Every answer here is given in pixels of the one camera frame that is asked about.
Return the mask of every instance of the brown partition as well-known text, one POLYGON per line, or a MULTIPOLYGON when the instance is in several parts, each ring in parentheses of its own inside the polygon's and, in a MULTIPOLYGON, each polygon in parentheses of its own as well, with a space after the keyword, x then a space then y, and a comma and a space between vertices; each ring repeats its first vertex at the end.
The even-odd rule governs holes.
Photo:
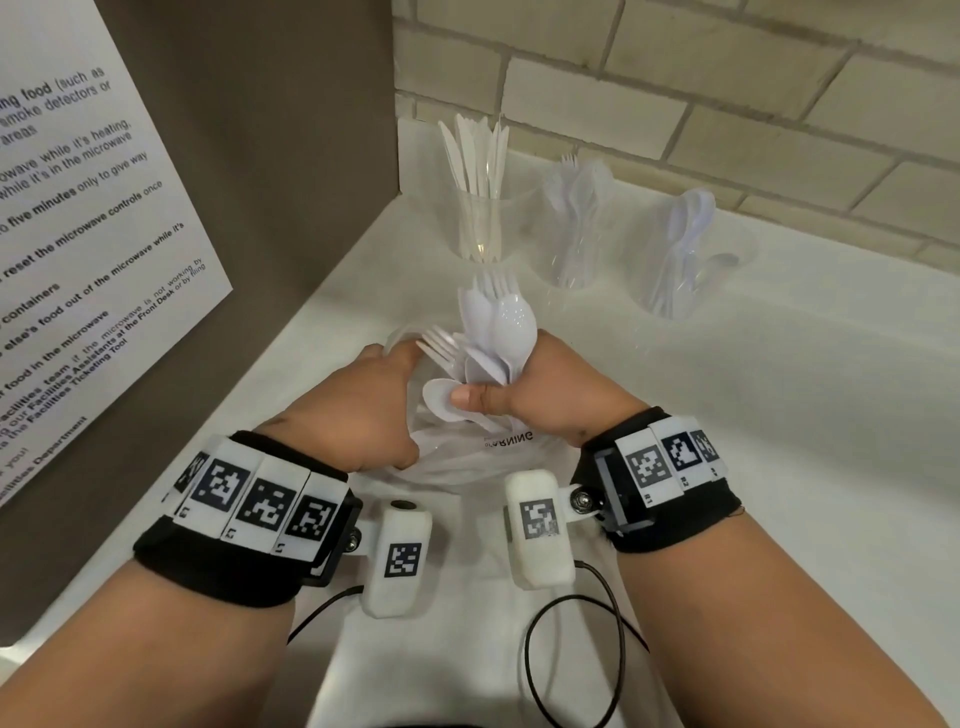
POLYGON ((0 644, 36 622, 397 193, 386 0, 97 5, 234 290, 0 509, 0 644))

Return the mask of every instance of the person's right hand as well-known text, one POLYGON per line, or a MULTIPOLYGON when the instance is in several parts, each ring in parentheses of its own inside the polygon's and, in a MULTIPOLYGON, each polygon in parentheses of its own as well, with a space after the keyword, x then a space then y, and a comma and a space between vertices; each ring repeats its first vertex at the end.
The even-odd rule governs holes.
POLYGON ((453 390, 450 403, 469 412, 513 415, 574 448, 649 407, 542 329, 514 384, 464 384, 453 390))

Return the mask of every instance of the bunch of plastic utensils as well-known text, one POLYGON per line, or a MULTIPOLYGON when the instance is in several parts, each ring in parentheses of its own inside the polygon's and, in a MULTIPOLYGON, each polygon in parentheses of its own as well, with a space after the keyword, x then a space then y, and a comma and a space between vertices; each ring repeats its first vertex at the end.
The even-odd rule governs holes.
POLYGON ((711 281, 735 265, 732 255, 701 260, 715 213, 713 194, 705 189, 691 189, 654 209, 635 292, 638 302, 654 315, 671 321, 687 318, 711 281))
MULTIPOLYGON (((448 376, 428 381, 423 401, 445 422, 466 420, 489 432, 503 432, 507 427, 491 418, 450 404, 450 392, 464 382, 515 382, 537 344, 537 319, 509 271, 485 270, 473 279, 471 288, 460 288, 458 297, 464 332, 451 334, 434 326, 417 342, 448 376)), ((510 429, 521 427, 510 420, 510 429)))
POLYGON ((498 121, 491 131, 486 116, 472 121, 459 113, 453 132, 443 121, 438 123, 457 186, 460 256, 480 263, 496 262, 503 248, 496 201, 503 186, 510 127, 498 121))
POLYGON ((562 288, 588 286, 596 272, 600 212, 613 194, 610 168, 599 159, 581 164, 564 155, 543 191, 553 220, 550 282, 562 288))

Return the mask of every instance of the hand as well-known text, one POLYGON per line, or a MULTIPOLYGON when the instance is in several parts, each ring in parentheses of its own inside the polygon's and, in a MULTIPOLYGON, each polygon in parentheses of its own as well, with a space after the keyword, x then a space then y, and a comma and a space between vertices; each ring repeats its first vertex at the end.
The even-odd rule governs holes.
POLYGON ((450 403, 469 412, 513 415, 574 448, 649 408, 542 329, 517 382, 465 384, 453 390, 450 403))
POLYGON ((387 355, 370 344, 256 431, 345 473, 409 468, 420 457, 407 429, 407 383, 419 359, 414 341, 387 355))

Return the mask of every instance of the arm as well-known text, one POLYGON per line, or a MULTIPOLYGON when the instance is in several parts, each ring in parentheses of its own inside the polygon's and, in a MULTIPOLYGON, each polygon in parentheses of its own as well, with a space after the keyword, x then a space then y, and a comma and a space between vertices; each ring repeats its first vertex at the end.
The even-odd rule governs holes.
MULTIPOLYGON (((511 414, 574 446, 647 405, 540 333, 523 377, 454 404, 511 414)), ((690 728, 946 728, 922 693, 748 515, 619 554, 651 655, 690 728)))
MULTIPOLYGON (((352 473, 407 467, 413 342, 366 347, 258 431, 352 473)), ((0 725, 214 728, 256 722, 286 647, 293 601, 253 609, 130 562, 0 688, 0 725)))

